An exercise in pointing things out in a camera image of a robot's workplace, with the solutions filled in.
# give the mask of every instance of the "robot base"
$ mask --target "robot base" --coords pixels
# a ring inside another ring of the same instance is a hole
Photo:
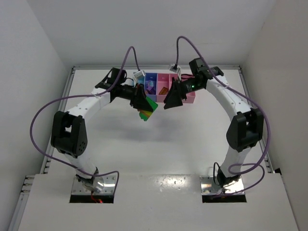
[[[200,176],[200,184],[203,203],[247,202],[245,192],[236,193],[244,189],[242,177],[240,177],[238,181],[233,181],[225,185],[223,189],[215,185],[213,176]]]
[[[93,194],[93,198],[102,200],[103,204],[113,203],[116,176],[108,175],[102,177],[102,179],[103,190],[101,193]],[[74,177],[70,203],[96,203],[91,197],[91,191],[84,188],[82,182],[79,182],[76,177]]]

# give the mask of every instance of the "white table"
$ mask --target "white table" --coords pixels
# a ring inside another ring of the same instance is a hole
[[[238,70],[223,71],[244,92]],[[106,73],[76,70],[69,95],[90,93]],[[79,101],[69,100],[66,109]],[[296,231],[279,174],[266,173],[246,192],[247,203],[202,203],[199,176],[224,160],[229,124],[206,90],[196,93],[194,104],[164,110],[160,103],[147,122],[129,101],[115,99],[87,124],[87,151],[100,173],[120,172],[114,204],[70,204],[75,171],[52,161],[48,174],[35,176],[19,231]],[[246,161],[261,153],[258,144]],[[53,156],[65,159],[56,150]],[[260,169],[244,175],[244,185],[260,176]]]

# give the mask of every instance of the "white wall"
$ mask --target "white wall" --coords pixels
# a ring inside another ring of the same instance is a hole
[[[141,64],[173,63],[179,35],[194,41],[212,64],[239,64],[275,0],[28,2],[68,65],[119,64],[131,45]],[[194,58],[194,50],[181,42],[180,63]]]
[[[0,231],[10,223],[26,174],[40,170],[42,156],[29,138],[35,112],[64,89],[68,71],[26,0],[0,1]],[[46,148],[53,105],[35,126]]]
[[[244,63],[250,93],[269,116],[270,155],[302,231],[308,230],[307,44],[308,1],[279,0]]]

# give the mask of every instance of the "robotic arm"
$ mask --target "robotic arm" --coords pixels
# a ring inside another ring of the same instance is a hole
[[[90,174],[99,173],[97,167],[89,161],[89,156],[85,151],[88,145],[86,123],[116,97],[130,100],[130,105],[139,111],[139,116],[145,121],[157,108],[157,104],[146,97],[142,84],[136,86],[121,85],[126,81],[127,73],[125,70],[122,71],[118,83],[110,92],[96,96],[110,88],[119,71],[119,69],[112,68],[107,76],[93,89],[91,93],[93,97],[85,98],[67,112],[56,112],[53,118],[51,145],[77,167],[76,177],[83,183],[84,187],[96,193],[103,189],[102,179],[91,177],[79,171],[81,169]]]
[[[232,168],[232,171],[240,172],[247,154],[262,139],[264,117],[259,109],[252,108],[239,96],[219,84],[200,58],[192,60],[189,65],[194,77],[185,81],[172,79],[171,89],[164,100],[164,108],[182,106],[182,100],[186,100],[187,93],[206,89],[225,109],[231,124],[226,135],[229,148],[217,174],[219,186],[223,188],[224,185],[240,177],[230,173],[229,166],[238,164]],[[228,85],[223,72],[218,67],[211,69],[221,82]]]

